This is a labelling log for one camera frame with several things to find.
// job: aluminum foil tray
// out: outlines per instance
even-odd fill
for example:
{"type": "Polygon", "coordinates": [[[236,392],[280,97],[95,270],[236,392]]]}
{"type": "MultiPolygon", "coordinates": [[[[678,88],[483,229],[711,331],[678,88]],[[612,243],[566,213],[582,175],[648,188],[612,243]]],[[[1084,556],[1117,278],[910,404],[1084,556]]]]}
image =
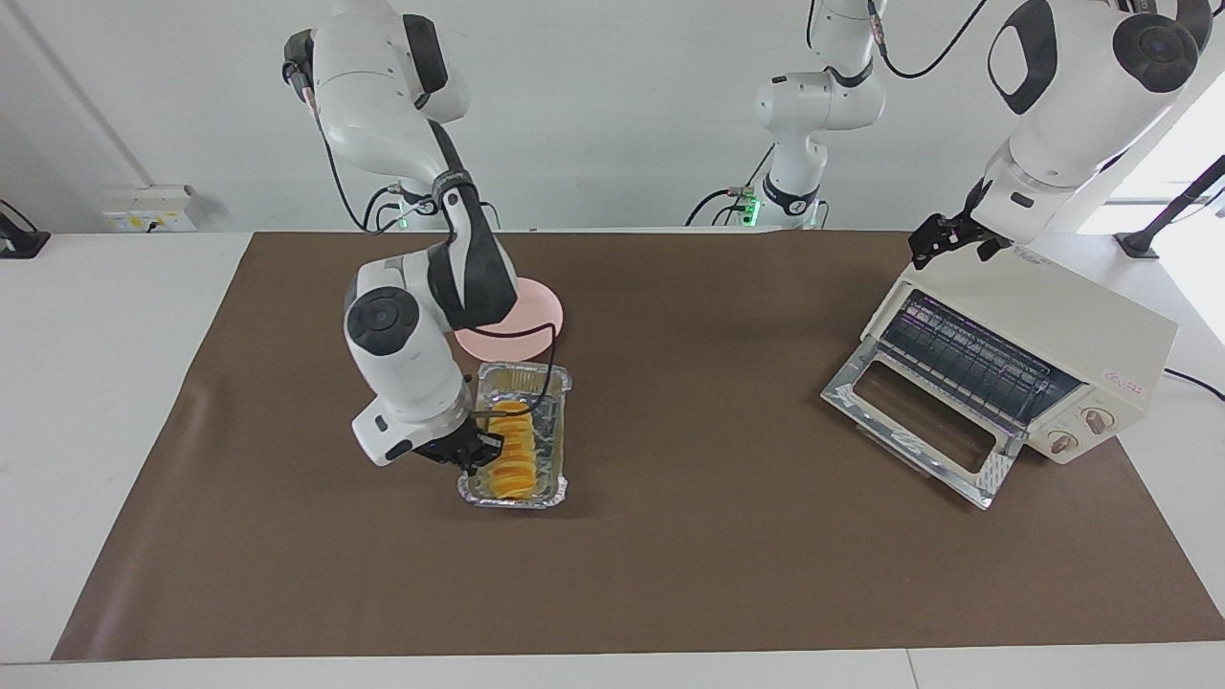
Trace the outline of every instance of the aluminum foil tray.
{"type": "MultiPolygon", "coordinates": [[[[488,363],[478,373],[477,409],[488,411],[497,402],[517,401],[530,405],[544,385],[544,364],[488,363]]],[[[566,392],[571,390],[570,371],[554,367],[552,379],[544,400],[532,414],[537,443],[537,490],[526,500],[500,500],[489,487],[489,467],[477,476],[459,477],[459,495],[479,508],[511,510],[546,510],[566,499],[566,477],[561,473],[562,440],[565,439],[566,392]]],[[[481,422],[489,427],[488,421],[481,422]]]]}

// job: white wall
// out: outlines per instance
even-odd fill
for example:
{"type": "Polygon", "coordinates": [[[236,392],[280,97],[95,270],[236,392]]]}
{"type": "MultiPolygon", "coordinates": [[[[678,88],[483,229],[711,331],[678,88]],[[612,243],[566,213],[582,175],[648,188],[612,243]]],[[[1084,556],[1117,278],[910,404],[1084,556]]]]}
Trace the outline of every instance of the white wall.
{"type": "MultiPolygon", "coordinates": [[[[279,78],[284,39],[322,21],[330,0],[15,1],[156,181],[206,197],[211,228],[347,227],[312,121],[279,78]]],[[[827,137],[831,227],[910,228],[960,207],[1013,126],[985,55],[1018,2],[990,2],[930,77],[887,76],[875,128],[827,137]]],[[[768,146],[752,115],[757,87],[818,66],[804,47],[802,0],[392,4],[434,18],[472,82],[472,113],[452,134],[508,226],[679,224],[706,192],[744,183],[768,146]]],[[[926,64],[973,5],[893,2],[894,60],[926,64]]],[[[11,50],[0,45],[0,115],[60,175],[87,178],[85,202],[123,185],[80,128],[50,118],[45,87],[12,81],[11,50]]],[[[1218,72],[1223,56],[1219,39],[1218,72]]],[[[380,184],[343,174],[359,200],[380,184]]]]}

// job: white toaster oven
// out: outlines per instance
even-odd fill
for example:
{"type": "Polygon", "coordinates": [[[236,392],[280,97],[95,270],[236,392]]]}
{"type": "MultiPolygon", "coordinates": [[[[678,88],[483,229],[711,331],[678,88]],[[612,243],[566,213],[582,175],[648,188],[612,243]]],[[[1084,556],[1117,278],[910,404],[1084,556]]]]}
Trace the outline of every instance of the white toaster oven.
{"type": "Polygon", "coordinates": [[[1024,445],[1067,463],[1143,418],[1176,333],[1172,321],[1031,250],[985,264],[954,251],[902,275],[822,396],[987,509],[1024,445]],[[873,364],[989,432],[985,461],[953,461],[866,401],[856,386],[873,364]]]}

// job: wire rack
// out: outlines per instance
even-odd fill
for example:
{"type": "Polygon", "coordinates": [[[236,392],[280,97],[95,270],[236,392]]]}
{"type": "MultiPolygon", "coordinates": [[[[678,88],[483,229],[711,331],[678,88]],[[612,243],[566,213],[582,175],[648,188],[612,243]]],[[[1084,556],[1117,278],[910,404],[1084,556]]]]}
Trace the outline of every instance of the wire rack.
{"type": "Polygon", "coordinates": [[[898,363],[1005,430],[1022,430],[1079,381],[922,292],[881,338],[898,363]]]}

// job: brown table mat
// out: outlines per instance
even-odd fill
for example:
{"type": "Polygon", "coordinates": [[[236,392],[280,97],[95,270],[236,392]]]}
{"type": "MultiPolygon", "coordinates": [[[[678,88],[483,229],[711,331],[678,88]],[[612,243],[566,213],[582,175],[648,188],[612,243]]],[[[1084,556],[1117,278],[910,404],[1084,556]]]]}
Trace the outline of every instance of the brown table mat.
{"type": "Polygon", "coordinates": [[[376,468],[342,297],[434,240],[252,240],[55,660],[1225,639],[1117,443],[980,512],[820,401],[899,234],[505,237],[566,305],[570,498],[376,468]]]}

